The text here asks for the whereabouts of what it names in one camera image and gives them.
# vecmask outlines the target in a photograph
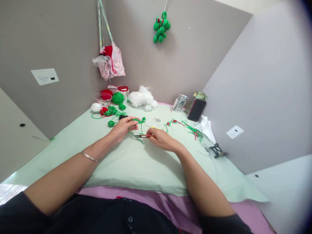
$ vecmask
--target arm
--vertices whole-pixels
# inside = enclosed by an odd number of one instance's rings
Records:
[[[149,139],[156,146],[177,155],[186,175],[188,191],[203,216],[224,217],[235,214],[218,186],[180,142],[156,128],[150,128],[146,134],[153,134]]]
[[[137,117],[121,119],[105,137],[88,146],[85,153],[103,159],[125,135],[137,130]],[[98,163],[78,153],[29,186],[25,195],[46,215],[53,215],[92,175]]]

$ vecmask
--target black phone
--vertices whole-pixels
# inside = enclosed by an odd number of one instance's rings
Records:
[[[205,106],[206,106],[206,101],[196,99],[192,106],[191,111],[189,112],[188,119],[191,121],[195,121],[195,122],[198,121]]]

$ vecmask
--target hand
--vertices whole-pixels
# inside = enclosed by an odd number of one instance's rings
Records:
[[[153,135],[149,138],[149,140],[163,150],[177,153],[179,150],[184,148],[179,141],[173,139],[163,130],[150,128],[147,130],[146,135]]]
[[[126,134],[133,130],[138,130],[139,126],[137,121],[132,121],[133,119],[138,119],[137,117],[129,116],[119,120],[119,122],[113,127],[110,133],[107,135],[115,144],[118,144],[126,136]]]

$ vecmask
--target hanging bag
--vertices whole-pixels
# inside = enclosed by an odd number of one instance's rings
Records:
[[[104,78],[105,81],[115,77],[115,76],[125,76],[124,66],[122,62],[122,56],[120,49],[115,45],[113,41],[113,37],[111,36],[110,27],[108,26],[107,18],[105,15],[104,7],[101,0],[97,2],[98,7],[98,27],[99,27],[99,41],[100,41],[100,56],[97,58],[92,59],[94,65],[96,65],[101,73],[101,76]],[[109,46],[104,45],[104,36],[102,32],[104,32],[102,27],[102,17],[101,13],[103,14],[103,18],[106,22],[108,34],[111,38],[111,44]]]

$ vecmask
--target clear plastic cup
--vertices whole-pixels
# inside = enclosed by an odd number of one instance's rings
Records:
[[[97,93],[93,97],[96,102],[101,104],[103,107],[108,108],[110,106],[112,95],[106,93]]]

